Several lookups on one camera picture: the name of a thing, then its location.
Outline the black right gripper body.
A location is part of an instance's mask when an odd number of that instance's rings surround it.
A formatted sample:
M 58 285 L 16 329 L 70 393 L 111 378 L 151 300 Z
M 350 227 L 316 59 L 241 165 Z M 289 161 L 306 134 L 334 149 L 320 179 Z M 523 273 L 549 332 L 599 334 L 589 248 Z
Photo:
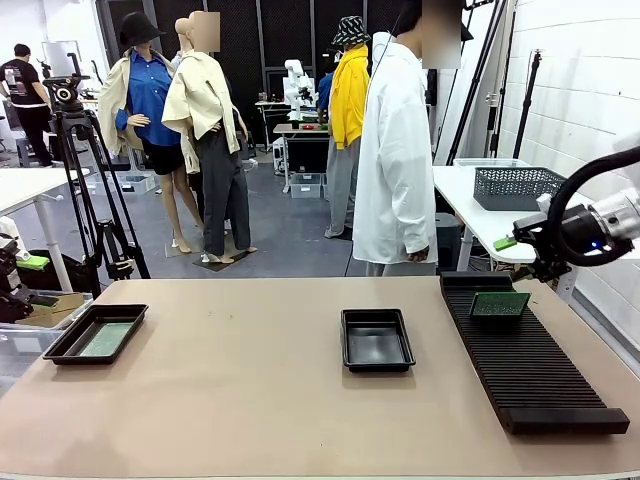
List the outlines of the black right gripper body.
M 593 212 L 579 204 L 568 208 L 560 223 L 560 233 L 565 243 L 581 255 L 600 250 L 607 244 L 606 234 Z M 547 214 L 537 212 L 516 220 L 512 237 L 518 243 L 531 245 L 541 261 L 565 260 L 553 245 Z

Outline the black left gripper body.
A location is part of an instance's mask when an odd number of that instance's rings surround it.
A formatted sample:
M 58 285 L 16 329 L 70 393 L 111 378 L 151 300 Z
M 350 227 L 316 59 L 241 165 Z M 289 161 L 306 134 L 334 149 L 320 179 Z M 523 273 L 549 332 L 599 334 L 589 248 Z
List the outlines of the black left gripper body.
M 1 322 L 15 323 L 30 315 L 30 290 L 17 270 L 15 244 L 1 248 Z

